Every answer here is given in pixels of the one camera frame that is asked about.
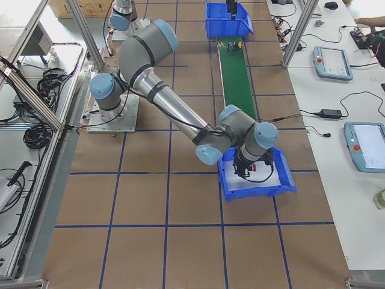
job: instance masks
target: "white table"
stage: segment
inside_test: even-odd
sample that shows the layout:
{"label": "white table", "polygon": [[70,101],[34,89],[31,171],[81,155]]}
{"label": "white table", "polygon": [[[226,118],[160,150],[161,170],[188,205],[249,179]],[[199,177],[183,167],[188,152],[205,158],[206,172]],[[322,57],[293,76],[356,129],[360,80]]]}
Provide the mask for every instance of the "white table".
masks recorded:
{"label": "white table", "polygon": [[[296,15],[285,18],[294,26],[293,29],[303,9],[303,5],[294,1]],[[305,34],[338,40],[338,28],[342,25],[355,26],[355,23],[341,0],[337,0],[337,10],[324,8],[325,2],[328,1],[320,0],[318,4],[324,10],[322,21],[325,24],[315,28],[313,24],[317,19],[311,19]],[[268,5],[271,14],[287,15],[294,10],[292,5]],[[379,65],[354,69],[352,81],[322,79],[315,72],[312,51],[316,45],[344,49],[352,65],[377,62],[368,51],[357,51],[348,33],[352,29],[341,28],[343,36],[340,43],[303,37],[308,47],[296,52],[289,64],[289,74],[301,109],[310,112],[322,108],[339,109],[345,115],[339,101],[350,93],[365,90],[385,99],[385,92],[380,86],[385,82],[385,70]],[[331,133],[331,138],[324,138],[310,130],[309,140],[349,269],[385,270],[385,210],[378,210],[373,203],[373,196],[385,188],[385,175],[359,172],[352,162],[343,134],[343,125],[347,121],[384,123],[385,119],[377,112],[380,100],[367,93],[350,96],[343,103],[349,110],[348,118],[336,121],[304,116],[304,123],[314,126],[321,133]]]}

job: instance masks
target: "light blue joint cap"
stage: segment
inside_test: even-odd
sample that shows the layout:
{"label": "light blue joint cap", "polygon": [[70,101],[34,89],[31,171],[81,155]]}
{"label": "light blue joint cap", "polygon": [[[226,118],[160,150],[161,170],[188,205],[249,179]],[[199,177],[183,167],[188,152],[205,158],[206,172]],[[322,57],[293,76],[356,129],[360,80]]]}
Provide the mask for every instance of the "light blue joint cap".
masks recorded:
{"label": "light blue joint cap", "polygon": [[155,20],[153,23],[161,30],[164,37],[166,37],[169,42],[171,49],[175,52],[178,48],[178,39],[176,38],[175,32],[171,26],[162,19]]}
{"label": "light blue joint cap", "polygon": [[90,81],[90,90],[95,99],[105,99],[115,86],[114,78],[108,73],[96,75]]}
{"label": "light blue joint cap", "polygon": [[278,139],[278,129],[272,123],[261,122],[254,130],[254,138],[260,147],[269,149]]}
{"label": "light blue joint cap", "polygon": [[197,146],[197,148],[195,149],[195,154],[201,162],[209,166],[213,166],[214,164],[216,164],[223,156],[222,152],[219,149],[213,146],[208,146],[206,144],[201,144],[200,146]]}
{"label": "light blue joint cap", "polygon": [[126,31],[130,26],[130,23],[128,22],[127,18],[115,13],[113,13],[109,17],[109,22],[116,30],[119,31]]}
{"label": "light blue joint cap", "polygon": [[238,111],[238,110],[241,110],[239,107],[236,107],[235,105],[233,104],[229,104],[222,112],[221,114],[219,115],[219,118],[218,120],[220,122],[224,121],[230,114]]}

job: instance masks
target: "robotic arm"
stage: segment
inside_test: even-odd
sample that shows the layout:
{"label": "robotic arm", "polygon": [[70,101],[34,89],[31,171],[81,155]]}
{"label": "robotic arm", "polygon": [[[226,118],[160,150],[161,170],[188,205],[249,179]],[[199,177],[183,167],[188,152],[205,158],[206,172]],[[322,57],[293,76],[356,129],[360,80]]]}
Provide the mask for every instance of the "robotic arm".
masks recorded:
{"label": "robotic arm", "polygon": [[[228,105],[215,128],[205,122],[154,72],[154,66],[177,49],[177,38],[169,24],[156,20],[127,38],[119,53],[119,68],[129,84],[159,108],[197,145],[196,155],[207,165],[214,165],[229,147],[236,147],[235,173],[248,177],[250,166],[278,139],[271,123],[257,123],[234,105]],[[116,76],[96,75],[90,85],[100,109],[119,111],[119,97],[125,91]]]}

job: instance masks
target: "blue plastic bin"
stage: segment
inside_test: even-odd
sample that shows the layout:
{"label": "blue plastic bin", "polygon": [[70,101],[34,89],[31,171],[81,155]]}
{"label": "blue plastic bin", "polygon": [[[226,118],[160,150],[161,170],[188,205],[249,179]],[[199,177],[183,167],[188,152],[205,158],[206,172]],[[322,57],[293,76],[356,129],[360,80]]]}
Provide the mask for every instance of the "blue plastic bin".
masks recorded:
{"label": "blue plastic bin", "polygon": [[206,3],[206,32],[207,38],[218,36],[241,36],[254,33],[250,15],[242,4],[238,3],[235,20],[227,12],[226,3]]}
{"label": "blue plastic bin", "polygon": [[224,192],[224,198],[230,202],[233,199],[241,197],[252,197],[252,196],[269,196],[273,197],[275,194],[284,193],[286,191],[297,192],[297,188],[294,184],[294,180],[291,176],[288,163],[286,161],[285,154],[275,147],[274,151],[274,170],[277,170],[280,185],[269,186],[269,187],[253,187],[243,190],[229,190],[229,186],[226,180],[226,172],[224,168],[225,161],[234,160],[235,148],[229,148],[223,155],[222,159],[219,160],[219,181]]}

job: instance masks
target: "power adapter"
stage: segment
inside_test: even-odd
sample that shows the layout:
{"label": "power adapter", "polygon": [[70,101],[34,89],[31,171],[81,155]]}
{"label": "power adapter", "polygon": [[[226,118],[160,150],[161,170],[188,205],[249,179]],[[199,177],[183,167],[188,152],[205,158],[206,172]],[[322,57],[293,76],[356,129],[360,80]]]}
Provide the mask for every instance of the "power adapter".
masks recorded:
{"label": "power adapter", "polygon": [[318,113],[314,113],[314,115],[324,119],[340,119],[342,117],[341,110],[328,110],[325,108],[321,109]]}

